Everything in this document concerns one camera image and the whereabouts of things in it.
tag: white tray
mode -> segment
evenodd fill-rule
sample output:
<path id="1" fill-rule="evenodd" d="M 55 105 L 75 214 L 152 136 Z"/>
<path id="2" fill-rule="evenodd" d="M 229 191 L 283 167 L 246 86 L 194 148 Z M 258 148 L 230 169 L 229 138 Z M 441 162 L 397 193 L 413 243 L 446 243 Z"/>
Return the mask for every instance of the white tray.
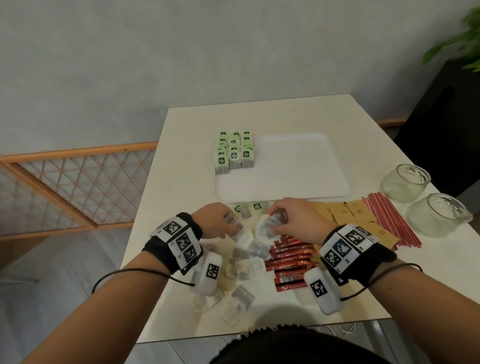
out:
<path id="1" fill-rule="evenodd" d="M 215 175 L 215 196 L 220 201 L 234 203 L 350 194 L 347 177 L 325 134 L 260 136 L 254 138 L 254 145 L 253 168 Z"/>

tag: black cord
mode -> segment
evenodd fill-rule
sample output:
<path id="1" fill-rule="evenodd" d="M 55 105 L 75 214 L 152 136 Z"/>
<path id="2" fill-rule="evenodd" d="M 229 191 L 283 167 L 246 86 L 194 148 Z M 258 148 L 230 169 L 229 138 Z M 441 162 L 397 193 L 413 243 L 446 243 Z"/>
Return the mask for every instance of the black cord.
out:
<path id="1" fill-rule="evenodd" d="M 195 286 L 195 284 L 193 284 L 193 283 L 183 282 L 183 281 L 181 281 L 181 280 L 178 280 L 178 279 L 176 279 L 176 278 L 173 278 L 172 276 L 169 276 L 169 275 L 166 274 L 166 273 L 159 272 L 158 270 L 145 269 L 145 268 L 127 268 L 127 269 L 115 270 L 115 271 L 113 271 L 113 272 L 110 272 L 110 273 L 104 275 L 102 278 L 100 278 L 98 281 L 96 281 L 95 285 L 94 285 L 93 288 L 92 288 L 92 294 L 95 293 L 95 290 L 96 290 L 97 286 L 100 284 L 101 281 L 103 281 L 103 280 L 104 280 L 105 278 L 107 278 L 107 277 L 113 276 L 114 274 L 121 273 L 121 272 L 147 272 L 147 273 L 153 273 L 153 274 L 158 274 L 159 276 L 163 276 L 163 277 L 165 277 L 165 278 L 174 280 L 175 282 L 178 282 L 178 283 L 181 283 L 181 284 L 185 284 L 185 285 L 190 286 L 190 287 Z"/>
<path id="2" fill-rule="evenodd" d="M 423 269 L 416 263 L 402 263 L 402 264 L 399 264 L 397 266 L 394 266 L 394 267 L 390 267 L 389 269 L 385 269 L 382 273 L 380 273 L 378 276 L 376 276 L 374 279 L 372 279 L 365 287 L 363 287 L 360 291 L 358 291 L 357 293 L 354 293 L 353 295 L 351 296 L 347 296 L 347 297 L 342 297 L 340 298 L 341 301 L 346 301 L 346 300 L 349 300 L 350 298 L 353 298 L 353 297 L 357 297 L 360 293 L 364 292 L 365 290 L 367 290 L 368 288 L 370 288 L 373 284 L 375 284 L 376 282 L 378 282 L 378 280 L 380 278 L 383 278 L 385 277 L 388 273 L 396 270 L 396 269 L 399 269 L 399 268 L 403 268 L 403 267 L 416 267 L 419 269 L 420 272 L 423 272 Z"/>

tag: table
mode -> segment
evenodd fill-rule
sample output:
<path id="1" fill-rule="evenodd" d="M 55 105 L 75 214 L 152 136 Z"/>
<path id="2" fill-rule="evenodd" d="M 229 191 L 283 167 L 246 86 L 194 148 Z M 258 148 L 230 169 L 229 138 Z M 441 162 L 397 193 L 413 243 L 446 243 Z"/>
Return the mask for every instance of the table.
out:
<path id="1" fill-rule="evenodd" d="M 193 212 L 216 201 L 212 148 L 222 129 L 248 129 L 254 136 L 326 134 L 349 175 L 349 199 L 378 191 L 381 179 L 390 170 L 410 162 L 350 95 L 170 109 L 122 266 L 141 251 L 150 231 L 159 223 L 178 212 Z M 430 184 L 424 195 L 436 191 Z M 395 206 L 405 216 L 408 204 Z M 400 247 L 399 257 L 420 264 L 425 273 L 480 302 L 478 234 L 464 224 L 446 238 L 419 237 L 423 247 Z M 229 238 L 226 240 L 230 242 L 220 245 L 225 249 L 231 244 Z M 191 274 L 183 277 L 177 272 L 175 277 L 189 282 Z M 272 281 L 273 272 L 267 272 L 261 279 L 244 282 L 255 300 L 242 321 L 233 327 L 220 318 L 221 302 L 203 315 L 195 314 L 189 287 L 170 281 L 138 342 L 225 335 L 277 323 L 323 325 L 390 317 L 368 291 L 347 301 L 343 311 L 324 316 L 316 305 L 300 304 L 313 303 L 305 289 L 276 292 Z M 358 289 L 357 282 L 341 288 L 345 296 Z"/>

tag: white wall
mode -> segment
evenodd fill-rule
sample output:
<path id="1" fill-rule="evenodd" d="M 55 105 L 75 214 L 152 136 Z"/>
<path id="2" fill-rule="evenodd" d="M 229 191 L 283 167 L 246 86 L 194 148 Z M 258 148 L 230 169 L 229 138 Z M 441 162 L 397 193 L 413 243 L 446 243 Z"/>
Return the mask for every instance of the white wall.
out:
<path id="1" fill-rule="evenodd" d="M 0 154 L 158 139 L 169 107 L 351 93 L 407 116 L 478 0 L 15 0 Z"/>

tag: kraft paper sachet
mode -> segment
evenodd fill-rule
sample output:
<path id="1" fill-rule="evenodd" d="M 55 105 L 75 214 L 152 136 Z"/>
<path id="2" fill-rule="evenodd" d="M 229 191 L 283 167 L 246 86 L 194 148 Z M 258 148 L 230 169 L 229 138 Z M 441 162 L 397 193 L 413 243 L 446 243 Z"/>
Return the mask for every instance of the kraft paper sachet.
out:
<path id="1" fill-rule="evenodd" d="M 332 211 L 330 208 L 327 206 L 325 202 L 316 202 L 316 201 L 309 201 L 315 210 L 317 210 L 320 215 L 322 215 L 324 218 L 326 218 L 328 221 L 335 221 L 332 215 Z"/>
<path id="2" fill-rule="evenodd" d="M 368 209 L 362 200 L 347 202 L 347 207 L 355 217 L 356 223 L 377 221 L 375 215 Z"/>
<path id="3" fill-rule="evenodd" d="M 400 240 L 394 234 L 382 228 L 376 222 L 357 222 L 357 224 L 363 227 L 366 231 L 375 235 L 380 240 L 380 244 L 386 246 L 388 249 L 392 249 Z"/>
<path id="4" fill-rule="evenodd" d="M 343 202 L 328 202 L 326 207 L 330 209 L 338 225 L 355 223 L 355 217 Z"/>

